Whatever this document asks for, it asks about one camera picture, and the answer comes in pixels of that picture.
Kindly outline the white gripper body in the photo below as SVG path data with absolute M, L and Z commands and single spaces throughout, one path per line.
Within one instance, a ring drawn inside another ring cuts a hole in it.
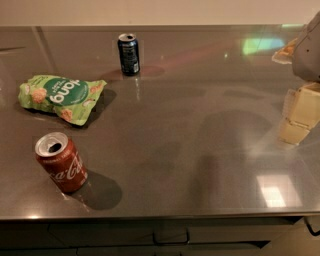
M 297 38 L 292 69 L 305 81 L 320 82 L 320 11 Z

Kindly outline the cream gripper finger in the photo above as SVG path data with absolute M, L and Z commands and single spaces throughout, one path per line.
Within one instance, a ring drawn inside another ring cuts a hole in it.
M 297 39 L 291 40 L 284 47 L 276 51 L 272 56 L 272 61 L 279 64 L 291 64 Z
M 299 145 L 320 122 L 320 84 L 305 84 L 290 89 L 284 100 L 278 138 L 291 145 Z

